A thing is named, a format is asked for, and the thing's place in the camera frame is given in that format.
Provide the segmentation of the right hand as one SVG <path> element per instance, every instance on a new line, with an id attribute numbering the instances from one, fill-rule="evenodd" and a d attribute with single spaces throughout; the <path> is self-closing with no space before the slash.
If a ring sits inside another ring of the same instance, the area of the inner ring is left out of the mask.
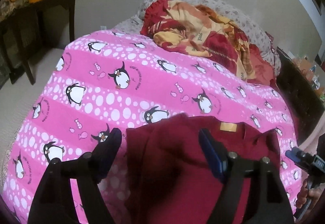
<path id="1" fill-rule="evenodd" d="M 302 187 L 297 195 L 297 200 L 296 200 L 296 208 L 300 209 L 302 208 L 302 206 L 304 204 L 306 204 L 307 199 L 311 199 L 311 204 L 309 206 L 309 210 L 312 210 L 313 207 L 315 206 L 315 204 L 317 204 L 320 196 L 322 195 L 323 191 L 324 191 L 324 183 L 321 184 L 319 187 L 317 188 L 311 188 L 311 189 L 307 189 L 307 184 L 308 181 L 307 179 L 305 179 L 303 181 Z"/>

